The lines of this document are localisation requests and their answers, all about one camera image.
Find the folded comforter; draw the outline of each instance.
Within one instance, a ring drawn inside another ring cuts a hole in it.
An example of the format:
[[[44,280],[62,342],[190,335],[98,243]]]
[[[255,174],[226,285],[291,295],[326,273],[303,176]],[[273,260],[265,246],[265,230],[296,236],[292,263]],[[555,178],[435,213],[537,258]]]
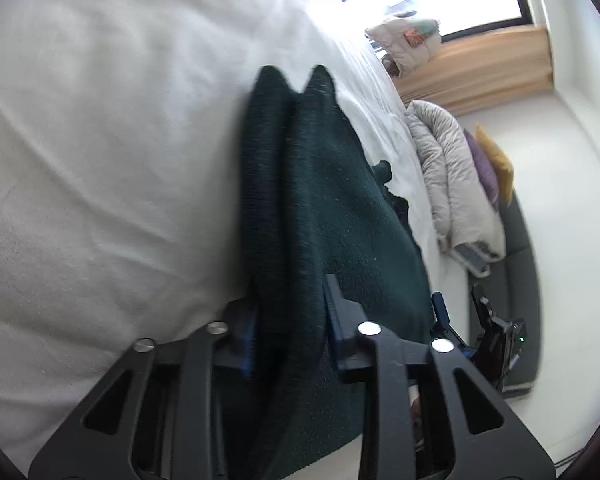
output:
[[[487,275],[488,263],[506,255],[504,228],[480,184],[462,126],[444,108],[417,100],[407,107],[406,122],[440,246],[474,275]]]

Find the black device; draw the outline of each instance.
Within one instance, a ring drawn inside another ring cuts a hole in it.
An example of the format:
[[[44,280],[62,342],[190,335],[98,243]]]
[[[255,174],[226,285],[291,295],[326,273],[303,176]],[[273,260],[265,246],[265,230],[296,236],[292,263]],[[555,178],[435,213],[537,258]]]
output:
[[[360,480],[555,479],[551,459],[494,387],[520,330],[495,317],[483,297],[474,290],[485,327],[477,349],[451,328],[438,294],[436,338],[426,345],[369,321],[326,276],[334,366],[344,383],[366,385]],[[45,444],[29,479],[227,478],[214,377],[244,368],[253,325],[244,301],[184,340],[137,341]],[[417,437],[409,400],[416,385]]]

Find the white bed sheet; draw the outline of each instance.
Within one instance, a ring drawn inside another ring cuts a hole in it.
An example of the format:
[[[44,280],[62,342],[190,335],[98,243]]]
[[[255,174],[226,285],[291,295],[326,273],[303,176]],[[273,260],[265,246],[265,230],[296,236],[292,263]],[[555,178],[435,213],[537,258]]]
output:
[[[136,338],[182,338],[243,295],[240,114],[264,64],[298,90],[327,66],[466,316],[402,103],[338,3],[0,0],[0,446],[22,471]]]

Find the green knit fabric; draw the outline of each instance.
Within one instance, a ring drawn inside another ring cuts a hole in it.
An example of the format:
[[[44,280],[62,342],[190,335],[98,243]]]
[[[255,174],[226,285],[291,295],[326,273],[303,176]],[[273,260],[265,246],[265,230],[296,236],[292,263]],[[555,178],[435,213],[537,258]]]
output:
[[[242,225],[259,311],[253,380],[272,385],[243,479],[275,480],[362,430],[363,388],[342,385],[326,344],[322,281],[400,337],[428,342],[434,317],[408,205],[387,162],[371,168],[317,66],[297,94],[262,69],[242,131]]]

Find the white wall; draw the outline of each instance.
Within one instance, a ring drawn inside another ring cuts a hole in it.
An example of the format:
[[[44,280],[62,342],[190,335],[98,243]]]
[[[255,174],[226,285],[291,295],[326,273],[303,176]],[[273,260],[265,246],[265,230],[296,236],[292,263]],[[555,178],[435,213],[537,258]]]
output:
[[[600,14],[591,0],[529,0],[552,40],[555,90],[600,159]],[[538,1],[542,13],[538,13]]]

